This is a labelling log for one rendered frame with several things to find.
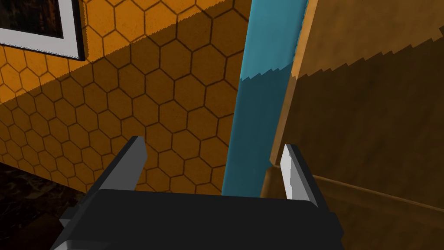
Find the brown wooden door leaf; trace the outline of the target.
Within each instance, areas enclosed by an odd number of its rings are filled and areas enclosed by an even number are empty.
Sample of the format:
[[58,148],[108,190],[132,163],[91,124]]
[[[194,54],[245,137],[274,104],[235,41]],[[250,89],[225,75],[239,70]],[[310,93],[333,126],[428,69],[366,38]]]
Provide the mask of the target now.
[[444,250],[444,0],[314,0],[283,143],[346,250]]

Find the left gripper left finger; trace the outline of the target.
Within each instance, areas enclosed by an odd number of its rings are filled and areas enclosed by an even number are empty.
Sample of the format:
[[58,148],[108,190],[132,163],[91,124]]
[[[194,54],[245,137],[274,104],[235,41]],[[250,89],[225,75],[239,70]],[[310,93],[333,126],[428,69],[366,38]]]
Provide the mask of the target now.
[[100,189],[135,190],[146,160],[144,138],[131,137],[93,184],[93,192]]

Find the white-framed dark wall picture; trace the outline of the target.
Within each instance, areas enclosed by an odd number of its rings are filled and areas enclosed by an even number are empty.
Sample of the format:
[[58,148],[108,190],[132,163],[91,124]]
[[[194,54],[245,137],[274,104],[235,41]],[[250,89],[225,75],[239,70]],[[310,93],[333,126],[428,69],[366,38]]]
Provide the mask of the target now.
[[0,0],[0,44],[85,61],[79,0]]

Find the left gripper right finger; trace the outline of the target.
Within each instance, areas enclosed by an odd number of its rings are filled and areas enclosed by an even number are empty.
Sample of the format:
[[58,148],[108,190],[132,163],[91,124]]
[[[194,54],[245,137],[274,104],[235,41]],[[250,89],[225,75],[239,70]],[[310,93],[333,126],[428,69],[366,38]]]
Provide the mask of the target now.
[[286,198],[309,201],[318,207],[317,184],[297,146],[284,145],[280,167]]

